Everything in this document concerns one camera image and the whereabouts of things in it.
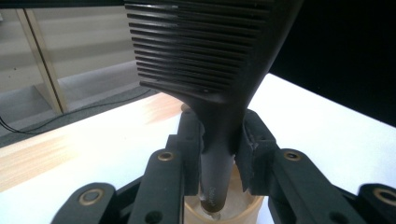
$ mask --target metal screw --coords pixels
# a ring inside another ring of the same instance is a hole
[[[174,155],[172,152],[163,152],[160,155],[158,155],[158,160],[160,161],[171,161],[174,158]]]
[[[373,193],[379,201],[381,201],[383,203],[390,204],[392,206],[396,206],[396,193],[395,192],[388,190],[388,189],[376,188],[373,190]]]
[[[99,202],[105,192],[102,189],[89,189],[79,196],[79,203],[84,206],[92,205]]]
[[[187,111],[187,110],[189,110],[190,109],[190,106],[189,105],[186,105],[186,104],[183,104],[183,105],[181,105],[181,111]]]
[[[286,151],[283,156],[289,161],[299,161],[301,159],[300,154],[294,151]]]

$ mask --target wooden surface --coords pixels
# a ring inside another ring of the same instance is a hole
[[[99,148],[111,143],[115,147],[126,135],[138,136],[139,128],[179,114],[181,105],[159,93],[0,148],[0,192],[81,156],[87,145]]]

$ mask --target black background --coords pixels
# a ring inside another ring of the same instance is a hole
[[[305,0],[270,72],[396,127],[395,2]]]

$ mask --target wooden table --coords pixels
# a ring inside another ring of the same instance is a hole
[[[177,132],[181,104],[157,94],[0,148],[0,223],[49,223],[76,189],[118,189],[138,178]],[[249,108],[280,147],[304,152],[334,185],[353,193],[363,183],[396,188],[395,128],[271,75]],[[258,223],[271,223],[266,205]]]

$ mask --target black cable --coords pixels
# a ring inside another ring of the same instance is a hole
[[[121,100],[121,101],[111,102],[111,103],[106,103],[106,104],[101,104],[101,105],[93,105],[93,106],[81,108],[81,109],[78,109],[78,110],[74,110],[74,111],[71,111],[71,112],[62,114],[61,116],[58,116],[58,117],[56,117],[56,118],[50,119],[49,121],[45,122],[44,124],[42,124],[42,125],[40,125],[40,126],[38,126],[38,127],[36,127],[36,128],[33,128],[33,129],[31,129],[31,130],[28,130],[28,131],[20,131],[20,130],[17,130],[17,129],[14,129],[14,128],[10,127],[9,125],[7,125],[7,124],[3,121],[3,119],[2,119],[1,116],[0,116],[0,125],[3,126],[3,128],[5,128],[6,130],[8,130],[8,131],[10,131],[10,132],[12,132],[12,133],[24,133],[24,134],[32,134],[32,135],[41,134],[41,133],[46,133],[46,132],[52,131],[52,130],[54,130],[54,129],[56,129],[56,128],[54,128],[54,129],[49,129],[49,130],[42,131],[42,132],[38,132],[38,133],[31,133],[31,132],[45,127],[46,125],[52,123],[52,122],[55,121],[56,119],[60,119],[60,118],[63,118],[63,117],[66,117],[66,116],[75,114],[75,113],[77,113],[77,112],[81,112],[81,111],[83,111],[83,110],[88,110],[88,109],[96,108],[96,107],[99,107],[99,106],[116,105],[116,104],[125,103],[125,102],[128,102],[128,101],[132,101],[132,100],[134,100],[134,99],[136,99],[136,98],[138,98],[138,97],[140,97],[140,96],[143,96],[143,95],[149,93],[149,91],[151,91],[151,90],[145,91],[145,92],[143,92],[143,93],[141,93],[141,94],[139,94],[139,95],[137,95],[137,96],[135,96],[135,97],[133,97],[133,98],[129,98],[129,99],[126,99],[126,100]]]

